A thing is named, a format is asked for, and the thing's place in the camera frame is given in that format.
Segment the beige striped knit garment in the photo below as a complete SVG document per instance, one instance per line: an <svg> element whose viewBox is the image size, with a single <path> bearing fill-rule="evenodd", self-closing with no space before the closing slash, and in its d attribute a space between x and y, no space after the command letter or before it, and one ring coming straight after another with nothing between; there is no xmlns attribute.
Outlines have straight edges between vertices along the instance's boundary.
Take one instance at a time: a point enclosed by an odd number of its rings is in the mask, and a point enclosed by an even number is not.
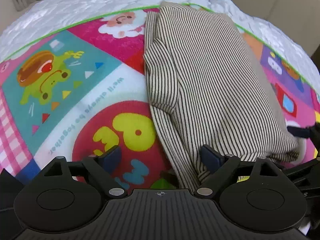
<svg viewBox="0 0 320 240"><path fill-rule="evenodd" d="M181 187L209 176L203 145L242 161L298 158L274 90L226 14L163 2L146 17L144 62L153 123Z"/></svg>

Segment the white quilted mattress cover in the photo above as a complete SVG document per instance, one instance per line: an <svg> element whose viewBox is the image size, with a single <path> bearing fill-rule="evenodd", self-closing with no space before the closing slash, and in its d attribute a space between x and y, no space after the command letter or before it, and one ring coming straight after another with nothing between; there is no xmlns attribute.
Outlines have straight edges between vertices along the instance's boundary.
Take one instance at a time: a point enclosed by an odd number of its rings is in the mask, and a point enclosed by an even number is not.
<svg viewBox="0 0 320 240"><path fill-rule="evenodd" d="M243 12L232 0L41 0L1 31L1 60L13 59L32 42L84 20L111 12L159 5L163 1L196 4L227 14L235 23L275 49L314 88L319 76L311 55L268 20Z"/></svg>

